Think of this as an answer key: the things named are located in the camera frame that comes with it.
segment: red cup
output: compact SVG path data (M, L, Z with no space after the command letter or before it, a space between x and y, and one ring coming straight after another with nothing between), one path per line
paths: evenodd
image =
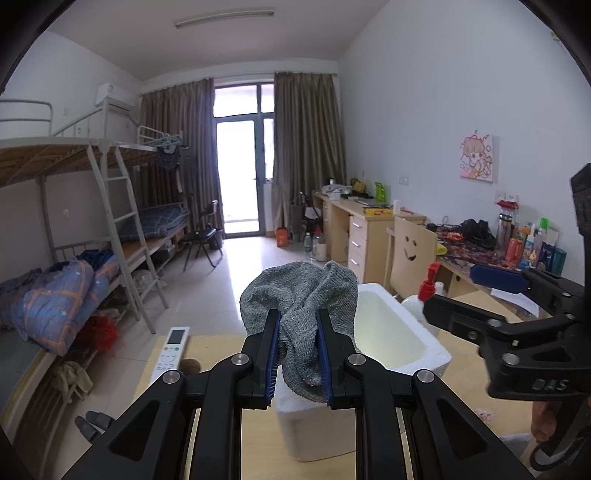
M509 240L509 246L507 247L507 253L505 255L506 261L508 261L509 263L516 264L520 260L520 258L519 258L520 244L521 244L521 242L519 240L517 240L516 238L511 238Z

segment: curtain rod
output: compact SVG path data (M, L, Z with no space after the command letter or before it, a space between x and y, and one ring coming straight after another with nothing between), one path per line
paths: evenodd
M188 82L179 82L179 83L173 83L172 85L167 85L166 87L162 87L162 88L156 88L154 90L149 90L147 92L144 92L141 94L141 96L144 96L148 93L152 93L152 92L159 92L160 90L166 90L167 88L172 88L172 87L177 87L179 85L186 85L188 83L193 83L193 82L200 82L201 80L205 80L208 78L213 79L214 83L216 80L222 80L224 78L233 78L233 77L247 77L247 76L255 76L255 75L275 75L276 73L307 73L307 74L316 74L316 75L331 75L333 77L338 78L339 74L338 73L323 73L323 72L290 72L288 70L277 70L275 72L258 72L258 73L239 73L236 75L226 75L223 77L204 77L201 79L196 79L196 80L189 80Z

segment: slippers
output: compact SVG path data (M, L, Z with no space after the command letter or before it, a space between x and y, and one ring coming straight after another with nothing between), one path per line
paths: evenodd
M86 412L86 420L101 430L108 429L115 419L106 413L89 410Z
M93 443L100 436L100 432L79 415L74 419L74 424L78 427L82 436L90 443Z

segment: human hand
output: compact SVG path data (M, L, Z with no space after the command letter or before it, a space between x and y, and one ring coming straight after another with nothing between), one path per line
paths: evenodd
M591 397L587 399L591 407ZM550 402L535 401L531 409L531 434L539 442L546 442L556 431L556 413Z

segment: remote control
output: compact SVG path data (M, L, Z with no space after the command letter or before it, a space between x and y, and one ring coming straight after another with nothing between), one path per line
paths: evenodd
M183 357L187 337L189 337L189 328L190 327L172 327L170 329L166 341L164 342L164 346L162 347L162 350L160 350L158 360L156 360L156 366L152 371L150 385L154 383L155 380L159 379L164 372L177 369L178 363Z

